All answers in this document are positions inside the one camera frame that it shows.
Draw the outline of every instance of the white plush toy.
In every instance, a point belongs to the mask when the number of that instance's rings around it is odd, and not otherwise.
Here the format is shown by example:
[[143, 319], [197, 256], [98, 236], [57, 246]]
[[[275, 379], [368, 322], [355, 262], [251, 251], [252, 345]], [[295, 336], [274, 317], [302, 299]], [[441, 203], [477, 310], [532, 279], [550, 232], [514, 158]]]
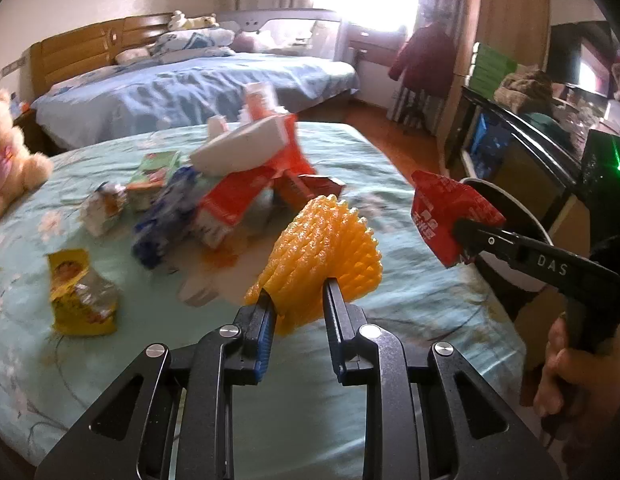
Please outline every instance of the white plush toy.
[[175, 10], [170, 22], [168, 23], [168, 30], [175, 32], [177, 30], [190, 30], [192, 28], [210, 28], [218, 27], [216, 23], [216, 14], [212, 16], [200, 16], [199, 18], [186, 18], [180, 10]]

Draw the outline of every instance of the red jacket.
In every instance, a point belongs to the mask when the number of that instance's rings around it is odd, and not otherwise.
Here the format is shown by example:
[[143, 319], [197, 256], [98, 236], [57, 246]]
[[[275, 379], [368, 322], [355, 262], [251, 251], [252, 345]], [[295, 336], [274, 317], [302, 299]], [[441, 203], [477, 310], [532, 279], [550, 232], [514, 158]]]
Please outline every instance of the red jacket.
[[399, 80], [405, 70], [403, 86], [413, 92], [445, 99], [455, 72], [456, 48], [439, 23], [418, 28], [403, 45], [388, 75]]

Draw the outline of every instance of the plastic wrapper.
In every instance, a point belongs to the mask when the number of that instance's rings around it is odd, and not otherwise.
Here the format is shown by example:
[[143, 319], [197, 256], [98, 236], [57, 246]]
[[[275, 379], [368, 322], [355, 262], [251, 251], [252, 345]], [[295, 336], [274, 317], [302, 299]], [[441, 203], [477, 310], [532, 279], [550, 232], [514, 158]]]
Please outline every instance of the plastic wrapper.
[[199, 172], [179, 168], [151, 208], [135, 225], [133, 256], [146, 268], [162, 263], [168, 249], [190, 232], [203, 192]]
[[55, 316], [52, 328], [63, 335], [110, 334], [117, 329], [114, 316], [119, 291], [90, 267], [83, 249], [48, 255], [50, 303]]
[[126, 204], [126, 188], [104, 182], [84, 200], [79, 217], [92, 236], [103, 236], [119, 220]]

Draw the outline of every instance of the green box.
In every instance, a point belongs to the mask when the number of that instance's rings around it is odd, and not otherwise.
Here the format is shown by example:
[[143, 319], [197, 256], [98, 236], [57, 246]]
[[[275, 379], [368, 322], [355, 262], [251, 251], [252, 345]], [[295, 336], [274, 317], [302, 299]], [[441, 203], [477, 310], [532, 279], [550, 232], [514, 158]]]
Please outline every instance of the green box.
[[179, 169], [181, 152], [157, 152], [144, 155], [126, 186], [128, 202], [135, 211], [146, 211], [152, 201]]

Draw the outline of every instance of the television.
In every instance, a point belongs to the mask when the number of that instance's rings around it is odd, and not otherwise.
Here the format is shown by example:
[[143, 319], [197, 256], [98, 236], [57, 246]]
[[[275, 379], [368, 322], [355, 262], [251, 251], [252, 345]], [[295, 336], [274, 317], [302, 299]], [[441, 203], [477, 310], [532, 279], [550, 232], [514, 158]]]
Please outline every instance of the television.
[[616, 54], [608, 22], [554, 25], [550, 32], [547, 73], [555, 83], [611, 97], [616, 90], [612, 77]]

